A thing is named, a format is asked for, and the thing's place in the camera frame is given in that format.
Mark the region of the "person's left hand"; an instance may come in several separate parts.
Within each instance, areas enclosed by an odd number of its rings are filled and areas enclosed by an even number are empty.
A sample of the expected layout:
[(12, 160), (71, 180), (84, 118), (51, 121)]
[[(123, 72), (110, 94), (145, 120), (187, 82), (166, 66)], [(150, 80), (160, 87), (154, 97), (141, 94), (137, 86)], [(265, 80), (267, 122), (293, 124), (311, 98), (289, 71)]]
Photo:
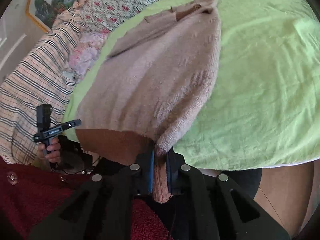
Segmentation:
[(39, 144), (37, 150), (37, 157), (40, 159), (47, 159), (50, 163), (61, 162), (61, 145), (58, 138), (53, 138), (49, 146)]

